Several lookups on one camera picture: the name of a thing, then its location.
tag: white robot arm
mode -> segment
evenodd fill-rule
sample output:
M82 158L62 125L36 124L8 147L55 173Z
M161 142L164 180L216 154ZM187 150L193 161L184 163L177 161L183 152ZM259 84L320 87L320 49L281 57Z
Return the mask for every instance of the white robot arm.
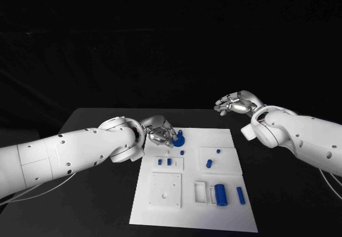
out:
M0 199L104 162L135 161L144 156L145 135L153 143L173 147L176 132L163 116L143 121L125 117L37 141L0 148Z
M241 129L246 140L257 137L267 147L285 147L311 166L342 176L342 125L264 105L245 90L222 97L213 109L222 116L229 111L249 115Z

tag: robotic hand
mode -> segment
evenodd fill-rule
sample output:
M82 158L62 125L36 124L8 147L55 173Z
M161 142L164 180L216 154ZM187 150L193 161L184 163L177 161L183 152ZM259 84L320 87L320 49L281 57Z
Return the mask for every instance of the robotic hand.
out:
M257 137L267 147L285 147L306 163L342 176L339 124L298 116L281 107L267 106L245 90L222 97L213 109L220 112L220 116L233 111L251 117L251 123L241 129L246 140Z
M145 137L173 148L176 132L163 116L140 122L125 117L37 141L0 148L0 199L17 191L96 166L144 156Z

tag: black curtain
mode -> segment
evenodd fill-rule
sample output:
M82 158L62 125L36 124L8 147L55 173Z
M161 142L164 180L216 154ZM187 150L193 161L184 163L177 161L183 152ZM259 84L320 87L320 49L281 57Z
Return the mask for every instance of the black curtain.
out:
M342 123L340 9L324 1L1 4L1 126L46 137L76 108L212 109L242 89Z

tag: black table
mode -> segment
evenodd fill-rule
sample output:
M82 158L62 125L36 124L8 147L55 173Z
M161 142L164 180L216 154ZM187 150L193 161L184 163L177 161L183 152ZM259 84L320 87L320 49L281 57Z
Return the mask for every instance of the black table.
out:
M261 234L333 233L342 226L342 201L319 170L281 147L268 149L246 141L239 129L245 115L219 116L213 110L78 109L60 133L98 127L109 118L135 120L164 115L174 127L229 128L238 152L251 207ZM255 233L130 225L141 159L109 159L76 173L52 192L8 204L0 216L1 236L257 236ZM65 177L36 188L30 195L56 186Z

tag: white cable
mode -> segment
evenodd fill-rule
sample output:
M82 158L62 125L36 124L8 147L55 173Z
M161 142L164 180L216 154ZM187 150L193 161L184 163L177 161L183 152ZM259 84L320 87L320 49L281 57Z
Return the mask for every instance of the white cable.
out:
M39 197L40 195L46 194L46 193L50 192L53 189L56 189L56 188L72 178L72 176L70 176L57 186L55 186L49 191L46 191L44 193L42 193L42 194L39 194L39 195L36 195L36 196L33 196L33 197L24 198L24 199L13 200L13 201L10 201L10 202L14 202L14 201L24 201L24 200L27 200L27 199L36 198L36 197Z
M334 177L334 175L333 174L330 174L332 175L332 177L334 178L334 180L336 180L336 182L340 184L340 186L342 186L342 183L340 183L340 181L337 180L337 178Z
M324 176L324 174L323 174L321 170L319 170L319 171L320 171L320 173L321 173L321 176L323 176L323 178L324 178L324 180L326 180L326 183L327 183L327 185L329 185L329 187L330 187L332 191L334 192L334 194L337 195L337 197L339 197L339 198L340 198L340 200L342 200L342 197L340 197L340 195L337 194L337 192L334 191L334 189L333 189L333 187L332 187L332 185L330 185L330 183L329 183L329 181L327 181L327 179L326 179L326 176Z
M26 190L24 192L21 192L17 196L14 196L13 198L10 198L7 201L0 203L0 206L4 205L5 203L8 203L13 199L16 199L17 197L23 196L26 193L29 193L34 188L37 188L42 184L33 186L29 190Z

